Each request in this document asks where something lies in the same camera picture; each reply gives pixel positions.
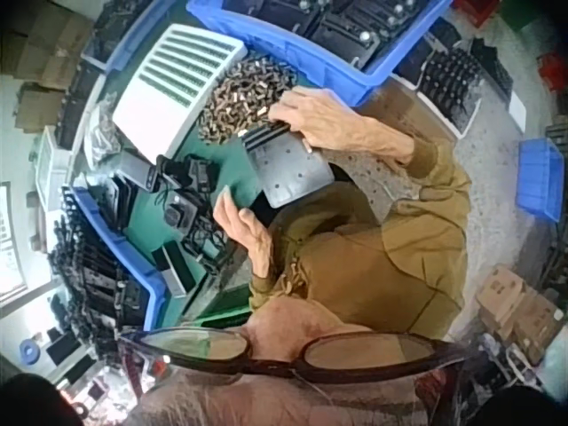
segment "blue plastic crate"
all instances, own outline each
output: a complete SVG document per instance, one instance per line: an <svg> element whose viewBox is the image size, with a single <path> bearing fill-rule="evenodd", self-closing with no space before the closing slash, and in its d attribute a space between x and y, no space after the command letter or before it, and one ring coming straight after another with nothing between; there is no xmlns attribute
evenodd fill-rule
<svg viewBox="0 0 568 426"><path fill-rule="evenodd" d="M108 75L113 69L122 71L134 51L142 43L142 40L154 28L156 22L162 18L164 13L172 6L176 0L154 0L140 13L132 26L122 37L121 41L114 48L110 57L103 62L93 57L93 41L87 43L81 57L89 61L92 65Z"/></svg>
<svg viewBox="0 0 568 426"><path fill-rule="evenodd" d="M446 11L452 0L431 0L389 51L363 72L316 43L273 24L222 9L223 0L190 0L187 10L207 28L236 37L286 60L319 87L333 90L350 107L363 105L397 64Z"/></svg>
<svg viewBox="0 0 568 426"><path fill-rule="evenodd" d="M518 160L517 206L558 222L564 192L564 157L548 139L521 143Z"/></svg>
<svg viewBox="0 0 568 426"><path fill-rule="evenodd" d="M128 269L132 276L148 290L148 306L144 318L144 330L156 327L160 308L165 301L166 283L162 275L150 262L126 240L126 237L112 231L105 219L100 215L97 202L84 188L71 188L77 205L110 251L120 263Z"/></svg>

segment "glasses frame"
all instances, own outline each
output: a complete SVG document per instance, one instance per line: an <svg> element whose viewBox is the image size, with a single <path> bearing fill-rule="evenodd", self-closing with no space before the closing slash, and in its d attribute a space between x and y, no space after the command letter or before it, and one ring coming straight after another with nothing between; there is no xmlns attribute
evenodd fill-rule
<svg viewBox="0 0 568 426"><path fill-rule="evenodd" d="M247 343L244 351L232 359L211 360L200 359L180 355L176 352L164 350L141 342L147 335L156 335L170 331L188 330L211 332L217 334L237 335ZM326 340L336 340L342 336L357 337L363 335L397 335L411 338L421 343L431 345L434 352L426 358L404 362L398 365L353 368L353 369L330 369L315 367L305 360L306 352L315 344ZM371 383L383 382L409 375L426 373L433 369L448 367L463 362L469 357L468 352L460 345L447 343L439 340L432 340L426 337L405 334L405 333L378 333L375 331L359 331L355 333L344 333L340 335L329 335L319 337L308 342L300 351L298 357L292 362L275 361L269 359L252 359L250 357L250 340L235 331L220 330L205 327L167 327L150 332L134 332L119 336L119 344L126 350L126 355L131 356L131 351L136 350L156 358L167 355L170 357L170 364L176 367L187 368L205 373L219 375L269 375L272 377L294 378L302 377L310 383L326 384L350 384L350 383Z"/></svg>

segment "white vent cover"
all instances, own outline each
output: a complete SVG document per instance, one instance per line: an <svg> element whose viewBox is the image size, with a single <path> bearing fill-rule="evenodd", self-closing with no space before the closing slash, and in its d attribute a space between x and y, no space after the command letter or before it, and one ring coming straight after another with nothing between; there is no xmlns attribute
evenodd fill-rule
<svg viewBox="0 0 568 426"><path fill-rule="evenodd" d="M54 129L53 126L43 129L35 169L35 186L45 212L61 209L59 189L66 183L71 158L71 151L56 145Z"/></svg>
<svg viewBox="0 0 568 426"><path fill-rule="evenodd" d="M207 102L217 79L247 54L240 40L171 25L138 67L113 120L149 161L171 158Z"/></svg>

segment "brown jacket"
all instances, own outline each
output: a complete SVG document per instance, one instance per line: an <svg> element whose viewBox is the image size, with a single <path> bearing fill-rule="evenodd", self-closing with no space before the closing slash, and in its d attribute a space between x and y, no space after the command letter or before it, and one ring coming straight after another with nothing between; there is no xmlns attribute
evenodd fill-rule
<svg viewBox="0 0 568 426"><path fill-rule="evenodd" d="M444 141L416 139L408 176L417 201L397 201L382 225L367 197L336 182L286 207L271 224L267 279L250 306L282 294L314 299L343 321L441 338L462 308L470 180Z"/></svg>

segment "glasses lens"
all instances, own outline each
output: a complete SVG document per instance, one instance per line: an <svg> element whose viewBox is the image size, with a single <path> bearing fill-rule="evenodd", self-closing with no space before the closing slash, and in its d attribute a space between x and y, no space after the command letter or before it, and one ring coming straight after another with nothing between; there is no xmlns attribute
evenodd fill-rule
<svg viewBox="0 0 568 426"><path fill-rule="evenodd" d="M140 342L179 356L216 361L233 359L247 349L247 341L239 334L199 328L159 331Z"/></svg>
<svg viewBox="0 0 568 426"><path fill-rule="evenodd" d="M313 343L305 360L314 367L350 370L389 367L434 353L432 345L410 335L336 335Z"/></svg>

